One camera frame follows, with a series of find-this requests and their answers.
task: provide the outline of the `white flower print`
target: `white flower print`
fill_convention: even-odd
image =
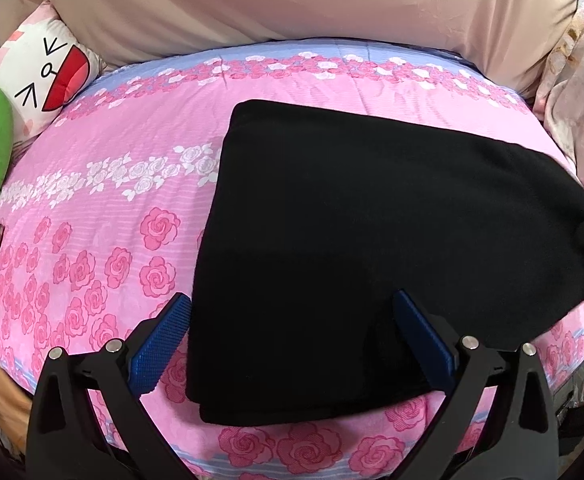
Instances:
[[[170,164],[166,168],[164,168],[163,173],[161,174],[163,178],[169,178],[171,176],[177,176],[181,167],[178,164]]]
[[[208,77],[206,79],[200,79],[198,82],[199,86],[205,86],[207,84],[213,83],[217,79],[221,79],[220,77]]]
[[[103,167],[102,162],[88,162],[85,167],[88,169],[88,176],[94,177]]]
[[[208,182],[215,183],[217,178],[218,178],[218,173],[216,171],[212,171],[210,174],[208,174],[208,175],[204,176],[202,179],[200,179],[197,183],[197,186],[201,187],[201,186],[207,184]]]
[[[413,68],[412,72],[419,77],[430,77],[430,72],[428,72],[424,68]]]
[[[125,166],[119,166],[113,173],[110,175],[112,178],[112,182],[114,182],[114,187],[119,188],[121,184],[129,182],[130,179],[126,177],[126,173],[128,172],[128,168]]]
[[[17,210],[28,203],[39,202],[46,195],[50,208],[55,208],[59,203],[71,200],[85,187],[89,187],[90,195],[102,192],[110,186],[109,181],[118,189],[134,180],[131,188],[122,191],[129,201],[136,195],[159,189],[166,179],[182,174],[185,176],[196,172],[199,187],[217,181],[221,148],[213,148],[212,143],[208,142],[197,146],[175,146],[172,152],[179,157],[178,160],[172,155],[170,161],[171,153],[150,156],[128,168],[127,163],[132,162],[128,152],[112,161],[108,157],[102,161],[88,162],[85,176],[79,172],[63,174],[59,170],[56,173],[39,175],[34,179],[35,184],[25,184],[19,180],[2,188],[0,206],[9,203],[12,210]]]
[[[198,174],[207,175],[212,170],[214,170],[215,165],[216,162],[214,161],[214,159],[205,155],[198,160],[198,162],[195,165],[195,168],[197,169]]]
[[[115,158],[110,163],[110,167],[108,168],[110,170],[110,174],[108,175],[108,177],[111,177],[112,173],[114,173],[115,170],[120,168],[122,164],[123,164],[123,157],[122,156],[120,156],[119,158]]]
[[[128,88],[126,90],[126,95],[131,94],[132,92],[136,92],[139,88],[141,88],[141,86],[143,86],[143,85],[134,85],[134,86],[131,86],[130,88]]]
[[[155,174],[161,171],[165,167],[165,163],[168,158],[166,156],[160,156],[158,158],[150,157],[150,174]]]
[[[59,190],[59,191],[61,191],[63,189],[67,189],[67,187],[69,185],[70,185],[70,176],[69,175],[64,175],[56,183],[56,189]]]
[[[94,186],[92,186],[92,189],[90,190],[90,194],[95,194],[96,192],[101,192],[105,189],[105,185],[101,182],[100,184],[95,184]]]
[[[136,181],[136,184],[134,184],[134,192],[137,195],[140,195],[141,193],[145,193],[146,191],[149,191],[150,189],[152,189],[152,184],[154,183],[152,177],[150,176],[142,176],[139,180]]]
[[[221,72],[226,72],[227,70],[230,70],[230,67],[228,65],[219,65],[219,66],[215,66],[212,69],[212,73],[213,74],[220,74]]]
[[[79,182],[80,176],[81,176],[81,173],[70,173],[70,178],[67,182],[68,189],[76,186],[76,183]]]
[[[312,74],[317,79],[336,79],[336,74],[332,72],[319,72],[318,74]]]
[[[108,176],[108,172],[105,170],[101,170],[99,171],[99,173],[97,173],[94,176],[94,184],[100,184],[101,182],[103,182],[105,180],[105,178]]]
[[[203,148],[200,146],[192,146],[191,148],[185,148],[182,152],[181,158],[179,159],[181,162],[185,164],[189,164],[193,162],[199,155],[203,153]]]
[[[130,179],[139,178],[140,176],[144,176],[146,174],[148,168],[148,163],[145,161],[141,161],[136,163],[134,166],[130,168],[128,172],[128,176]]]
[[[323,70],[328,70],[329,68],[338,68],[339,65],[337,65],[335,62],[333,61],[319,61],[317,63],[318,67],[323,69]]]

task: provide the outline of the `folded black fabric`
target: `folded black fabric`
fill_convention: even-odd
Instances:
[[[521,146],[239,104],[195,270],[186,394],[206,422],[256,426],[425,393],[392,294],[515,349],[584,300],[583,223],[581,186]]]

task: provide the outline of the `pink pillow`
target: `pink pillow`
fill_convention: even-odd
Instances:
[[[104,63],[43,2],[0,48],[0,89],[12,104],[14,145],[45,130]]]

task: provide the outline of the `floral fabric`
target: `floral fabric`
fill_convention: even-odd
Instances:
[[[569,171],[519,96],[450,56],[308,40],[126,67],[59,115],[0,195],[0,364],[24,388],[34,390],[52,347],[98,350],[156,316],[174,292],[191,293],[223,136],[232,108],[250,98],[516,142]],[[365,167],[349,163],[366,178]],[[560,386],[584,359],[584,304],[536,344],[551,386]],[[329,368],[334,358],[317,356],[307,366]],[[186,360],[184,341],[141,400],[188,467],[218,479],[379,478],[406,456],[442,402],[434,392],[335,420],[210,426],[184,395]],[[476,441],[491,395],[462,447]],[[123,447],[101,395],[92,400],[107,439]]]

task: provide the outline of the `bed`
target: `bed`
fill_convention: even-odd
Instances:
[[[516,92],[444,51],[316,39],[125,66],[64,109],[0,193],[0,365],[23,388],[34,391],[52,347],[95,351],[158,314],[172,293],[191,293],[230,112],[250,98],[514,142],[574,174]],[[352,167],[365,172],[356,160]],[[559,389],[584,361],[584,303],[535,344]],[[434,392],[336,420],[221,428],[202,423],[185,397],[185,364],[184,341],[142,402],[188,467],[206,477],[380,478],[443,400]],[[491,395],[462,447],[475,443]],[[92,400],[108,441],[124,447],[101,396]]]

